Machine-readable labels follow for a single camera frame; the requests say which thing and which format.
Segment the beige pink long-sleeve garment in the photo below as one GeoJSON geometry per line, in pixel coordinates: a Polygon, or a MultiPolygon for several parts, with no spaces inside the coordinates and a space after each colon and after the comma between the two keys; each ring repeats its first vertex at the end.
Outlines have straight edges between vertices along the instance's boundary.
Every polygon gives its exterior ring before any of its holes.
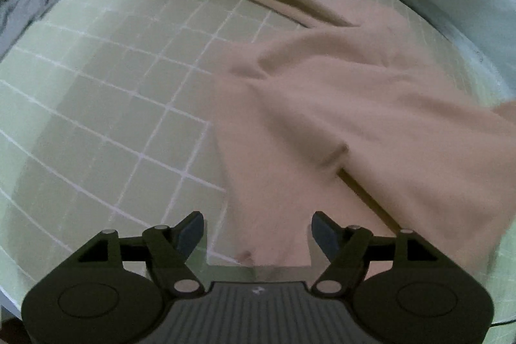
{"type": "Polygon", "coordinates": [[[470,268],[515,217],[515,106],[479,106],[366,0],[252,0],[302,25],[213,61],[213,123],[246,265],[310,261],[316,211],[412,229],[470,268]]]}

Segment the green grid cutting mat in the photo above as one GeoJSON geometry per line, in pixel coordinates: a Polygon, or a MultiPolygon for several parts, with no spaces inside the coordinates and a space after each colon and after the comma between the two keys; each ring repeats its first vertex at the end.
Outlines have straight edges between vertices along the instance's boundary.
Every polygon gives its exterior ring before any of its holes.
{"type": "MultiPolygon", "coordinates": [[[[401,0],[454,84],[511,100],[401,0]]],[[[190,264],[204,281],[304,280],[324,265],[246,269],[207,114],[212,55],[296,24],[247,0],[60,0],[1,63],[1,302],[18,313],[34,283],[104,228],[139,235],[190,211],[208,236],[190,264]]]]}

